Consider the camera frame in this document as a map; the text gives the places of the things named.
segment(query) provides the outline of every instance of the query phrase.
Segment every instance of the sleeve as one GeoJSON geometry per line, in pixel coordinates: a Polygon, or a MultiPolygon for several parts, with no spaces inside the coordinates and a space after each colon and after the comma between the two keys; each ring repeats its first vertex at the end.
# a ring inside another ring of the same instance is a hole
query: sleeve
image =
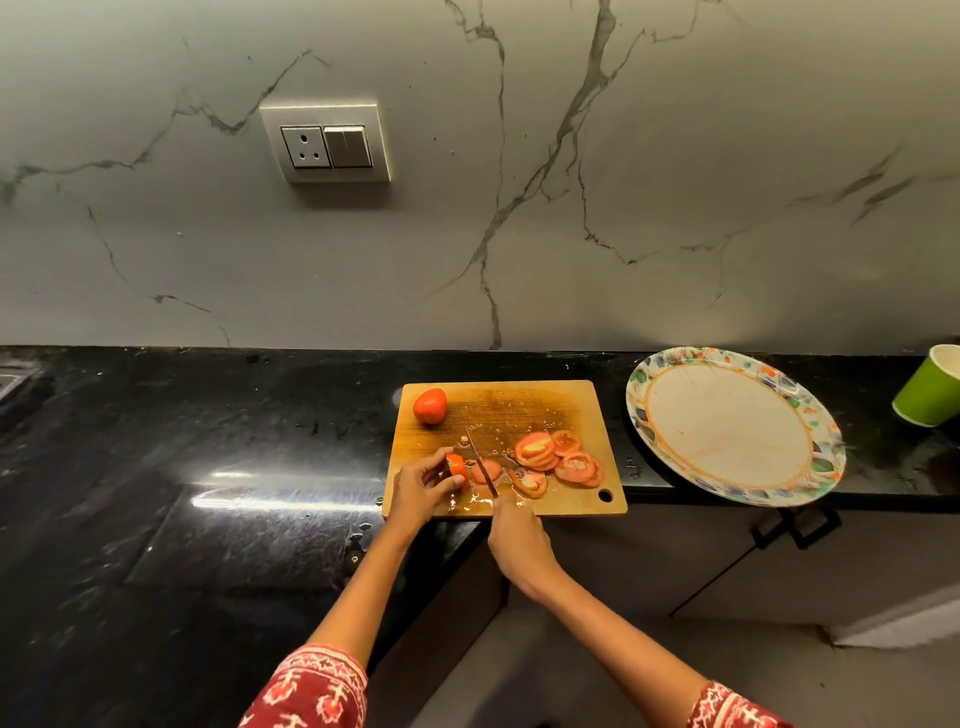
{"type": "Polygon", "coordinates": [[[305,644],[280,663],[240,725],[245,728],[363,728],[367,675],[346,652],[305,644]]]}
{"type": "Polygon", "coordinates": [[[686,728],[793,728],[720,683],[710,683],[693,706],[686,728]]]}

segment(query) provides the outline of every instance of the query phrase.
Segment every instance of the knife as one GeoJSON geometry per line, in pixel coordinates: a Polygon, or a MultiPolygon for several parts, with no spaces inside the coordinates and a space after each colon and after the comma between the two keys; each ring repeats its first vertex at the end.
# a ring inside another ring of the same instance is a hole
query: knife
{"type": "Polygon", "coordinates": [[[477,467],[480,469],[480,473],[483,474],[484,480],[487,481],[487,485],[490,486],[493,497],[499,497],[500,494],[496,492],[496,486],[493,485],[493,479],[490,477],[490,474],[487,473],[487,469],[483,467],[483,459],[480,457],[480,453],[477,452],[477,447],[473,444],[473,438],[470,437],[469,427],[467,428],[467,440],[470,443],[470,449],[473,450],[473,457],[476,458],[477,467]]]}

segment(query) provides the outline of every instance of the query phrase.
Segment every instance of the cabinet handle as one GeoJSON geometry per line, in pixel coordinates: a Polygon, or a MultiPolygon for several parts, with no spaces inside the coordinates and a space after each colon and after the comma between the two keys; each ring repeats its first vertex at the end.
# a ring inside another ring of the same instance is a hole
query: cabinet handle
{"type": "Polygon", "coordinates": [[[769,547],[770,544],[785,533],[790,534],[793,538],[793,543],[796,544],[799,550],[806,551],[827,536],[828,533],[835,531],[843,525],[843,522],[840,520],[840,515],[828,506],[808,505],[796,511],[791,511],[789,508],[778,508],[777,513],[780,515],[780,521],[769,531],[764,533],[757,526],[752,526],[750,529],[750,535],[754,539],[754,544],[756,544],[756,547],[761,551],[769,547]],[[803,533],[802,530],[797,527],[797,517],[801,513],[813,511],[819,513],[826,520],[809,533],[803,533]]]}
{"type": "Polygon", "coordinates": [[[812,508],[818,511],[826,520],[809,533],[804,534],[796,526],[790,529],[790,535],[793,536],[793,542],[801,551],[806,551],[808,548],[824,538],[824,536],[826,536],[828,533],[835,531],[837,528],[843,525],[843,522],[840,521],[840,514],[834,511],[832,508],[821,506],[812,506],[812,508]]]}

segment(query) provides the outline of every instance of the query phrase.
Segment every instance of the left hand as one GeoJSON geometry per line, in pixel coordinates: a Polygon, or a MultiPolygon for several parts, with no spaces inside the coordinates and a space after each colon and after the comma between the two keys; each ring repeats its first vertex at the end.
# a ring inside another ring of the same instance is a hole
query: left hand
{"type": "Polygon", "coordinates": [[[407,463],[394,477],[394,502],[387,517],[387,525],[399,528],[413,538],[433,516],[444,499],[463,485],[462,475],[448,475],[446,455],[453,448],[440,448],[432,455],[407,463]]]}

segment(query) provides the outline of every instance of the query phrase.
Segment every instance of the floral plate rim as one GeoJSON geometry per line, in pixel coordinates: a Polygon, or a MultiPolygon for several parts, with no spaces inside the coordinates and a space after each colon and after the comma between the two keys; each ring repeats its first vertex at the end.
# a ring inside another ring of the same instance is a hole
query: floral plate rim
{"type": "Polygon", "coordinates": [[[636,364],[627,379],[626,402],[636,433],[664,464],[694,485],[729,500],[771,508],[805,505],[833,490],[847,467],[840,427],[827,408],[779,369],[747,354],[718,347],[673,347],[651,354],[636,364]],[[647,418],[644,396],[651,381],[662,372],[688,365],[736,369],[786,400],[804,424],[811,449],[809,465],[800,477],[780,488],[743,488],[708,473],[694,473],[665,451],[647,418]]]}

